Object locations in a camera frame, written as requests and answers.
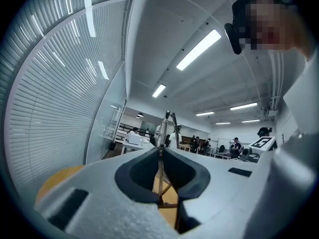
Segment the black cap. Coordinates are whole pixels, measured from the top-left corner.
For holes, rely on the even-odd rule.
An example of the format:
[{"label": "black cap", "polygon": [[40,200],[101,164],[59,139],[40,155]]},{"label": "black cap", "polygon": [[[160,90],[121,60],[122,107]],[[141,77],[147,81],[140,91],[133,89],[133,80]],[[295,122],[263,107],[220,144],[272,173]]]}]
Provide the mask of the black cap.
[{"label": "black cap", "polygon": [[252,0],[237,0],[233,3],[231,9],[233,11],[233,18],[242,16],[245,13],[245,5],[250,4]]}]

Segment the person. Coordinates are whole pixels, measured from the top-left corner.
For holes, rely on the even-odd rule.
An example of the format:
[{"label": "person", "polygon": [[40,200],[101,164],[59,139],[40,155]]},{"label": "person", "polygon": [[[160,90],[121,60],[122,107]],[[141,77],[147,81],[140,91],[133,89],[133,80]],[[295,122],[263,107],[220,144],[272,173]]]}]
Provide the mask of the person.
[{"label": "person", "polygon": [[[177,129],[178,129],[178,140],[179,140],[179,143],[181,143],[181,134],[179,133],[181,130],[180,124],[177,124]],[[169,148],[177,148],[175,130],[169,136]]]},{"label": "person", "polygon": [[193,137],[192,137],[191,140],[190,140],[190,144],[191,144],[191,145],[193,145],[195,139],[196,139],[196,138],[195,138],[195,135],[193,135]]},{"label": "person", "polygon": [[126,139],[129,137],[130,134],[138,134],[138,128],[135,127],[132,130],[130,130],[127,134],[126,134]]},{"label": "person", "polygon": [[[245,8],[248,16],[250,14],[252,18],[252,24],[246,28],[247,35],[255,37],[256,43],[262,49],[289,50],[296,48],[304,56],[305,68],[284,95],[284,101],[300,132],[315,135],[319,131],[319,60],[318,47],[311,32],[297,11],[287,7],[281,0],[238,0],[232,6],[233,22],[239,19],[238,11],[242,8]],[[240,27],[240,25],[234,26],[238,31]],[[300,147],[299,143],[293,142],[293,144]],[[287,163],[286,167],[283,168],[277,157],[281,157],[282,163],[287,162],[287,160],[295,160],[298,157],[298,164],[306,167],[311,162],[318,163],[316,156],[309,156],[312,153],[288,151],[284,152],[285,158],[281,157],[281,153],[273,156],[268,178],[263,186],[263,194],[257,204],[258,208],[255,209],[247,223],[246,238],[273,237],[274,231],[270,228],[276,227],[277,232],[284,230],[284,224],[289,224],[294,219],[294,214],[304,212],[304,210],[300,211],[301,206],[307,205],[311,208],[311,201],[308,198],[314,192],[317,184],[316,178],[309,179],[307,186],[303,184],[303,192],[307,193],[299,194],[296,192],[296,188],[291,186],[293,184],[290,182],[293,181],[292,177],[287,177],[287,174],[294,170],[294,165]],[[289,197],[289,202],[293,204],[286,205],[285,199],[287,197]]]},{"label": "person", "polygon": [[209,142],[210,142],[210,138],[208,140],[206,140],[204,143],[204,155],[206,155],[207,151],[209,150],[209,147],[210,147]]},{"label": "person", "polygon": [[155,134],[154,134],[154,139],[155,139],[155,146],[157,146],[157,144],[158,144],[158,139],[159,139],[159,132],[160,131],[160,125],[158,125],[157,127],[156,127],[156,130],[155,130]]},{"label": "person", "polygon": [[239,152],[241,149],[241,143],[237,137],[234,138],[234,156],[239,156]]},{"label": "person", "polygon": [[287,4],[282,0],[237,0],[232,5],[234,27],[254,49],[296,48],[309,61],[316,49],[314,39],[301,16]]},{"label": "person", "polygon": [[193,148],[192,148],[191,152],[196,153],[197,152],[197,148],[199,147],[199,144],[200,144],[199,137],[196,136],[196,139],[193,142]]},{"label": "person", "polygon": [[270,136],[269,129],[266,127],[262,127],[259,129],[257,135],[259,135],[259,138],[263,136]]},{"label": "person", "polygon": [[[319,92],[314,91],[319,77],[318,44],[298,11],[282,0],[237,0],[232,12],[238,38],[245,38],[252,49],[287,51],[295,48],[304,56],[305,68],[284,95],[284,101],[298,126],[295,134],[316,133],[319,119],[309,118],[318,117]],[[232,44],[236,43],[236,38],[228,36]]]}]

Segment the table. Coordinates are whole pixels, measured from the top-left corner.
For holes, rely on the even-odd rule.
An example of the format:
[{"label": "table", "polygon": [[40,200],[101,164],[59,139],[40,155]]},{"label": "table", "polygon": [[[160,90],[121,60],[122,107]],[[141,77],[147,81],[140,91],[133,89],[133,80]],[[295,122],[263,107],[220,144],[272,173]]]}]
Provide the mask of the table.
[{"label": "table", "polygon": [[227,156],[227,155],[225,155],[225,154],[222,154],[221,152],[220,153],[212,153],[212,157],[216,157],[216,156],[220,156],[220,157],[222,157],[222,159],[230,159],[231,158],[231,156]]},{"label": "table", "polygon": [[121,152],[121,155],[122,154],[125,154],[126,153],[126,149],[127,148],[131,148],[131,149],[134,149],[134,150],[140,150],[140,149],[152,149],[154,148],[154,145],[151,144],[150,142],[149,143],[144,143],[143,145],[141,144],[132,144],[132,143],[129,143],[126,139],[123,141],[123,147],[122,147],[122,152]]},{"label": "table", "polygon": [[190,152],[190,146],[187,144],[180,144],[179,149]]}]

